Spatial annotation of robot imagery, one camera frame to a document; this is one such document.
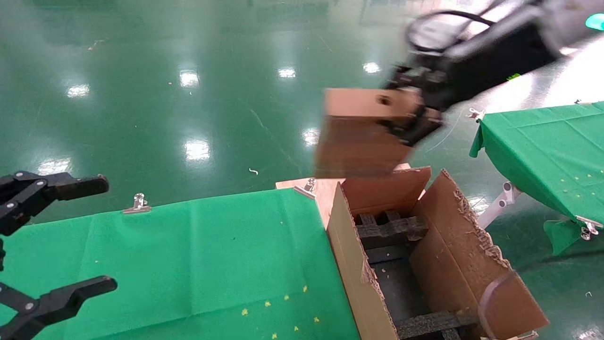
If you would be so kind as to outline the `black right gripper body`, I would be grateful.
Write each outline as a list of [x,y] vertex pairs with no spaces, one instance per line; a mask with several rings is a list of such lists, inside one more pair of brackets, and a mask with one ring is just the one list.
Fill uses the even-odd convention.
[[446,110],[561,56],[546,40],[542,12],[513,12],[444,51],[427,77],[425,106]]

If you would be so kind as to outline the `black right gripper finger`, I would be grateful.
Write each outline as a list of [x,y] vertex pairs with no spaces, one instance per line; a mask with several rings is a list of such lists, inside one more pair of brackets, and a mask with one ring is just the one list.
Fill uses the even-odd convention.
[[396,65],[386,80],[386,90],[416,88],[422,95],[446,97],[446,73],[427,67]]
[[414,147],[444,125],[444,114],[439,110],[419,105],[404,119],[382,119],[378,124],[395,136],[400,144]]

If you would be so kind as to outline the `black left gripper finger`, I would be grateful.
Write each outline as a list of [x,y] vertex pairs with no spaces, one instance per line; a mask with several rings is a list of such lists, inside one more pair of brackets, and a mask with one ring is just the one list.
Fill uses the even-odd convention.
[[117,290],[118,283],[109,276],[97,276],[53,289],[33,298],[2,283],[0,303],[16,312],[0,328],[3,340],[32,340],[43,329],[73,318],[87,299]]
[[0,179],[0,233],[10,236],[54,201],[108,192],[105,176],[75,178],[67,172],[41,176],[20,171]]

